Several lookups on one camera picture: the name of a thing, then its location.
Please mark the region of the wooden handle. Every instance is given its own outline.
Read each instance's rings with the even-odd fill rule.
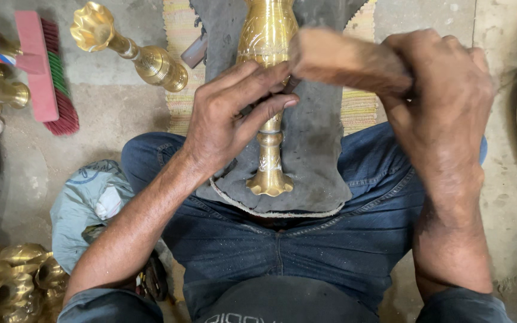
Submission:
[[[302,28],[289,46],[292,75],[380,95],[405,97],[413,78],[394,51],[327,28]]]

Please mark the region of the hand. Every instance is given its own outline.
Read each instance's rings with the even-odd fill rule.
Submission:
[[[240,114],[269,92],[281,91],[289,75],[286,62],[263,68],[253,60],[235,65],[197,89],[182,150],[206,178],[235,158],[266,121],[298,103],[296,94],[277,94],[250,114]]]
[[[380,99],[427,194],[434,203],[479,195],[480,143],[495,95],[483,50],[465,49],[454,36],[441,38],[431,29],[392,35],[384,43],[415,77],[412,101]]]

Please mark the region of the fluted brass rim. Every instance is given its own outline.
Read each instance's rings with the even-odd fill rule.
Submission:
[[[73,13],[71,35],[82,50],[102,51],[115,37],[114,21],[115,19],[107,7],[90,1]]]
[[[51,289],[58,286],[64,280],[66,274],[55,258],[49,257],[39,265],[35,282],[40,289]]]

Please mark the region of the thigh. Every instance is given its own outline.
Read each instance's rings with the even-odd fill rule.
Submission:
[[[135,193],[157,176],[184,139],[156,132],[125,144],[122,165]],[[268,274],[278,266],[272,232],[253,226],[233,206],[195,195],[176,210],[162,236],[173,257],[185,267],[185,284],[205,279],[244,280]]]

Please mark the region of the blue jeans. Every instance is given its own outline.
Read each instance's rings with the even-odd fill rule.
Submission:
[[[123,169],[135,193],[184,139],[146,133],[125,145]],[[425,193],[389,123],[346,136],[341,144],[338,170],[353,196],[335,216],[268,228],[226,203],[195,195],[183,202],[163,239],[185,267],[184,293],[194,318],[229,287],[263,275],[325,281],[377,311],[392,268],[411,248]],[[485,151],[483,140],[481,159]]]

